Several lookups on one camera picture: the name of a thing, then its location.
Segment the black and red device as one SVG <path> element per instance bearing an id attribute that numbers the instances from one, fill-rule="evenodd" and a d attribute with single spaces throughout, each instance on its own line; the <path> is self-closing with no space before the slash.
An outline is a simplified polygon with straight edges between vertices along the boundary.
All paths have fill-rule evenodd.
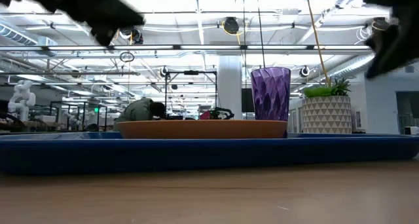
<path id="1" fill-rule="evenodd" d="M 229 120 L 233 118 L 234 113 L 231 110 L 221 107 L 205 111 L 199 116 L 200 120 Z"/>

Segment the white humanoid robot figure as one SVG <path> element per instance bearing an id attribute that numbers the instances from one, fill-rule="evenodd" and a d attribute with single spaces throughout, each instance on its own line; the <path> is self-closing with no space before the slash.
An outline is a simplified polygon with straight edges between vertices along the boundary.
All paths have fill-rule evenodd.
<path id="1" fill-rule="evenodd" d="M 8 102 L 8 112 L 18 115 L 21 121 L 28 121 L 29 108 L 36 102 L 36 95 L 31 92 L 33 82 L 30 80 L 18 81 L 14 86 L 14 93 Z"/>

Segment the purple faceted plastic cup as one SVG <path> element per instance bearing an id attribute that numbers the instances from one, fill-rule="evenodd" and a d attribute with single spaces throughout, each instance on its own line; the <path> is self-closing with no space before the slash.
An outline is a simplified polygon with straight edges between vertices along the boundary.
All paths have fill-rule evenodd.
<path id="1" fill-rule="evenodd" d="M 291 70 L 266 67 L 251 72 L 256 120 L 288 121 Z"/>

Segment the blue plastic tray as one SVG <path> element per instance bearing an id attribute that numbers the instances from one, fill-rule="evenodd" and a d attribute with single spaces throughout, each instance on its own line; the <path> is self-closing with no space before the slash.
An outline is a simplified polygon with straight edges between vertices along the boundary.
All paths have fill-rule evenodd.
<path id="1" fill-rule="evenodd" d="M 289 134 L 280 139 L 124 139 L 116 132 L 0 136 L 0 173 L 112 174 L 407 160 L 419 136 Z"/>

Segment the black monitor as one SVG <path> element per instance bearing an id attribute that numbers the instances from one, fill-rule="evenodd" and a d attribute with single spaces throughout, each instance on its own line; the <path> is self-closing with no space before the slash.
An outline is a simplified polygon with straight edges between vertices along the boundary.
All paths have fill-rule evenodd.
<path id="1" fill-rule="evenodd" d="M 253 94 L 251 88 L 242 89 L 242 113 L 254 113 Z"/>

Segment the black metal frame stand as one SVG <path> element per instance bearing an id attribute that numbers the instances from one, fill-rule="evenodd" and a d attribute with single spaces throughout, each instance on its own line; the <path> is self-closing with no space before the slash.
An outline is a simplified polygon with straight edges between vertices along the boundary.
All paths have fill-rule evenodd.
<path id="1" fill-rule="evenodd" d="M 199 116 L 217 106 L 216 71 L 169 71 L 164 77 L 164 104 L 168 114 L 186 119 Z"/>

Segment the long ceiling light strip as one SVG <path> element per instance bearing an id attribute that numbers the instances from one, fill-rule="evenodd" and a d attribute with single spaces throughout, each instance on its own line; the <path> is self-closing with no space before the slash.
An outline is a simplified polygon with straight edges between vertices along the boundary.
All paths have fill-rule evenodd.
<path id="1" fill-rule="evenodd" d="M 97 50 L 314 50 L 315 45 L 117 45 L 117 46 L 1 46 L 0 51 Z"/>

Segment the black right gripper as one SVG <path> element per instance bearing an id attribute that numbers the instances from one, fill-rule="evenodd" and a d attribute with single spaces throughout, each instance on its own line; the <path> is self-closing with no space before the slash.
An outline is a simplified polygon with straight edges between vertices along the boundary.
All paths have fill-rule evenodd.
<path id="1" fill-rule="evenodd" d="M 406 24 L 416 19 L 419 12 L 419 0 L 364 0 L 365 3 L 391 8 L 392 22 Z M 396 70 L 410 61 L 419 58 L 419 41 L 414 41 L 406 33 L 399 31 L 399 26 L 390 25 L 386 29 L 373 28 L 373 34 L 365 44 L 375 55 L 367 68 L 365 76 L 374 79 Z"/>

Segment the person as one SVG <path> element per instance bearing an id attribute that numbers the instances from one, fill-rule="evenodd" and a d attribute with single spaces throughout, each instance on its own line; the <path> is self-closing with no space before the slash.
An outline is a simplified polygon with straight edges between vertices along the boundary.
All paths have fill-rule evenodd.
<path id="1" fill-rule="evenodd" d="M 113 131 L 118 132 L 118 123 L 127 121 L 153 121 L 155 117 L 165 119 L 166 106 L 150 98 L 142 98 L 130 103 L 115 120 Z"/>

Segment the green potted plant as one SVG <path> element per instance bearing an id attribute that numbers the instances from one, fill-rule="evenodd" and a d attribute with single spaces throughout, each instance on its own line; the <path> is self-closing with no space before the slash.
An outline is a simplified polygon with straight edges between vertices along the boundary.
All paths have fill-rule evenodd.
<path id="1" fill-rule="evenodd" d="M 348 79 L 332 78 L 331 84 L 325 86 L 319 85 L 304 89 L 304 96 L 306 98 L 326 97 L 326 96 L 348 96 L 350 82 Z"/>

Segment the white building column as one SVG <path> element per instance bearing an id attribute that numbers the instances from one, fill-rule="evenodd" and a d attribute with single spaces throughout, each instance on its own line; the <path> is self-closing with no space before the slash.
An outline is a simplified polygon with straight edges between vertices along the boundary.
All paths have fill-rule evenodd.
<path id="1" fill-rule="evenodd" d="M 242 58 L 221 56 L 217 68 L 217 105 L 229 109 L 233 119 L 242 119 Z"/>

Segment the orange plate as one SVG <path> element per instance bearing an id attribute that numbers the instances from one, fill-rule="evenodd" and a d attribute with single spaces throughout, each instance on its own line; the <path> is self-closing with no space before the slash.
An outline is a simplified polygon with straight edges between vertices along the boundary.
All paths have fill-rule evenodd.
<path id="1" fill-rule="evenodd" d="M 124 139 L 257 139 L 282 138 L 286 121 L 163 120 L 116 124 Z"/>

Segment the triangle-patterned plant pot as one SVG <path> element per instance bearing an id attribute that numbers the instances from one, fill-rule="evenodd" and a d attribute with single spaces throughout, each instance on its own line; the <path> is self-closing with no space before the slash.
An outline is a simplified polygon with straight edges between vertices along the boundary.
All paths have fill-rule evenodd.
<path id="1" fill-rule="evenodd" d="M 350 97 L 324 96 L 303 99 L 302 127 L 302 131 L 307 134 L 351 134 Z"/>

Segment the black workbench frame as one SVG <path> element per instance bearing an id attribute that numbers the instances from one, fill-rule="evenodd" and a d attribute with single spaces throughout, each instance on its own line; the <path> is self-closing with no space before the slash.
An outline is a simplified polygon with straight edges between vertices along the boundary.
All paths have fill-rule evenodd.
<path id="1" fill-rule="evenodd" d="M 106 105 L 91 102 L 50 102 L 49 115 L 56 117 L 60 128 L 67 131 L 84 131 L 96 125 L 97 131 L 106 132 L 111 126 L 109 108 Z"/>

